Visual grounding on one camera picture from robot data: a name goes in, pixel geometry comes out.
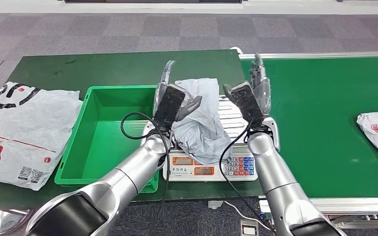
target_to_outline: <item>green table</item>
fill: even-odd
[[[355,124],[360,113],[378,111],[378,54],[263,57],[281,154],[308,196],[378,198],[378,151]],[[219,50],[24,57],[8,80],[80,90],[83,96],[91,85],[155,84],[169,59],[177,61],[173,79],[210,77],[222,84],[247,78],[254,56],[240,55],[239,60],[235,51]],[[245,196],[263,194],[258,181],[236,186]],[[65,191],[51,180],[38,192],[0,183],[0,208],[38,206]],[[135,200],[157,201],[160,193],[141,194]],[[171,183],[167,196],[169,200],[231,197],[236,195],[225,182]]]
[[[176,61],[170,74],[171,82],[189,78],[219,78],[223,84],[244,79],[235,50],[210,50],[23,57],[8,81],[47,90],[79,90],[80,98],[83,99],[90,86],[155,85],[170,59]],[[164,185],[165,181],[160,177],[159,191],[140,194],[134,201],[159,201]],[[263,195],[258,180],[238,182],[235,186],[245,196]],[[0,208],[38,207],[66,191],[69,190],[54,184],[54,174],[38,192],[0,183]],[[236,196],[226,182],[171,182],[166,199],[221,199]]]

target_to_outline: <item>robotic arm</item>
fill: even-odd
[[[259,107],[260,102],[264,106],[263,101],[257,101],[250,84],[224,86],[224,90],[250,123],[248,147],[254,156],[258,179],[272,211],[277,235],[345,236],[315,208],[279,155],[278,132],[273,132],[277,130],[276,122],[263,114]]]
[[[28,236],[105,236],[117,217],[163,167],[170,149],[170,131],[200,106],[201,97],[181,107],[185,90],[167,84],[172,61],[168,62],[157,87],[154,123],[143,145],[99,181],[61,194],[41,207],[27,225]]]

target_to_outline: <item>green plastic bin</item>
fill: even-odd
[[[56,184],[77,189],[93,183],[133,153],[140,140],[125,137],[121,119],[130,112],[152,116],[156,86],[96,86],[86,92],[82,108],[54,179]],[[147,120],[130,116],[124,129],[140,136]],[[158,172],[140,191],[154,193]]]

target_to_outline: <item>silver robot arm segment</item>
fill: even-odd
[[[258,179],[272,211],[278,236],[346,235],[311,203],[268,134],[252,134],[248,146],[253,153]]]
[[[261,74],[261,70],[256,69],[253,79],[260,78],[263,76]],[[335,228],[315,208],[279,155],[280,143],[276,122],[262,112],[249,82],[242,82],[233,87],[225,85],[224,91],[230,101],[240,109],[243,119],[250,124],[248,147],[254,156],[258,179],[275,221],[276,235],[345,236],[343,231]]]
[[[105,236],[117,217],[164,164],[166,149],[159,134],[99,181],[55,197],[32,217],[28,236]]]

